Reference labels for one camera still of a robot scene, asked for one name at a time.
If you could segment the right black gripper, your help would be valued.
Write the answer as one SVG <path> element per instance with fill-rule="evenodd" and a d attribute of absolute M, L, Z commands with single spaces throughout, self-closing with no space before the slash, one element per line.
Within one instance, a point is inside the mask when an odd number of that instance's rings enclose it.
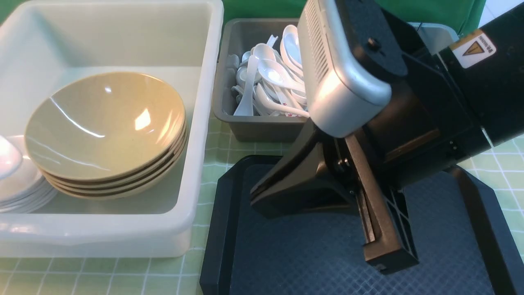
<path fill-rule="evenodd" d="M 388 104 L 356 137 L 344 139 L 359 188 L 364 259 L 389 275 L 416 266 L 419 259 L 408 217 L 381 186 L 402 189 L 490 144 L 444 62 L 412 25 L 374 0 L 328 0 L 324 7 L 357 63 L 391 86 Z"/>

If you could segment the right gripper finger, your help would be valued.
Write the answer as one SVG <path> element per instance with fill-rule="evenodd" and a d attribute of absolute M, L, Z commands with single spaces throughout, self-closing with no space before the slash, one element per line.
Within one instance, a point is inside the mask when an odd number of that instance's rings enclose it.
<path fill-rule="evenodd" d="M 348 148 L 312 121 L 251 189 L 251 207 L 272 219 L 305 213 L 358 215 L 355 170 Z"/>

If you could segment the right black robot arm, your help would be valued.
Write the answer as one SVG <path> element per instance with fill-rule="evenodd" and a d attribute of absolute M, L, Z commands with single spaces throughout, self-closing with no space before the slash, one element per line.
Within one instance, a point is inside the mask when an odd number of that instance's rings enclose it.
<path fill-rule="evenodd" d="M 523 133 L 523 5 L 434 54 L 374 0 L 309 0 L 298 34 L 309 118 L 251 207 L 359 214 L 369 265 L 417 265 L 404 187 Z"/>

